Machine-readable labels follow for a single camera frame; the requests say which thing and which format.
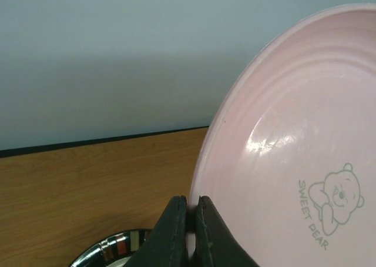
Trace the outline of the pink plate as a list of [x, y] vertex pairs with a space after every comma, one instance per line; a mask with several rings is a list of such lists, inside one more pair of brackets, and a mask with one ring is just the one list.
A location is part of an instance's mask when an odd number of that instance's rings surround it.
[[269, 43], [204, 140], [209, 196], [260, 266], [375, 265], [375, 5], [342, 5]]

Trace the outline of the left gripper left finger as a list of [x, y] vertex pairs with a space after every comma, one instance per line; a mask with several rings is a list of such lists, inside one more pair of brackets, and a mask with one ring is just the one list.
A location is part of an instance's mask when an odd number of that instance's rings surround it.
[[186, 266], [186, 212], [186, 197], [172, 197], [152, 229], [149, 238], [125, 265], [135, 267]]

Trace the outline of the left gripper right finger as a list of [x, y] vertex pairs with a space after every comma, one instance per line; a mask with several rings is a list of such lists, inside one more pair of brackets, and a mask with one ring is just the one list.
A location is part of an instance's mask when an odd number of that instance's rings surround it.
[[194, 262], [197, 266], [257, 266], [235, 240], [208, 196], [199, 198], [195, 221]]

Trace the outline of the dark striped plate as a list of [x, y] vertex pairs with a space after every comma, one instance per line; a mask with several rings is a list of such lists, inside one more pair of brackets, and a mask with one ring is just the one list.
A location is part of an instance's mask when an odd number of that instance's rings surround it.
[[100, 240], [83, 251], [69, 266], [124, 266], [149, 238], [151, 229], [131, 229]]

